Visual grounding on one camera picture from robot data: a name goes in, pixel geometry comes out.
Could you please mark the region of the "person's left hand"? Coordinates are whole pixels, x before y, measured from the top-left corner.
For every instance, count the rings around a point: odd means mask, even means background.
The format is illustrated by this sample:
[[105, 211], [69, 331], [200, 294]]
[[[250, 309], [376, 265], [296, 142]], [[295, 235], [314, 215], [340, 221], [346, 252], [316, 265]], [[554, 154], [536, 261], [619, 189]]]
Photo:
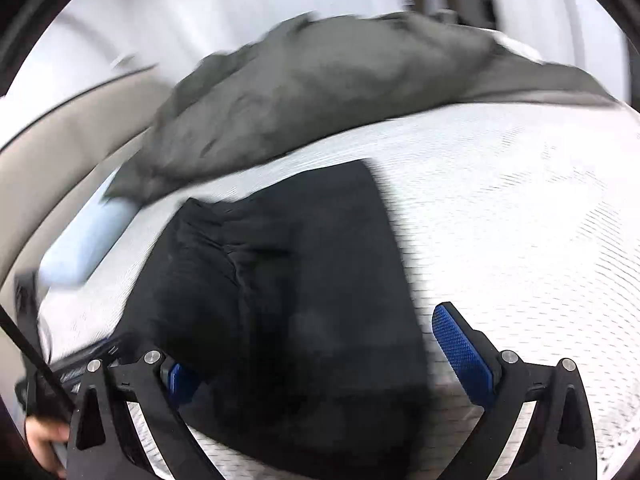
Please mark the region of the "person's left hand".
[[28, 416], [25, 419], [25, 438], [38, 464], [59, 479], [66, 478], [66, 469], [55, 454], [53, 443], [66, 443], [70, 425], [50, 417]]

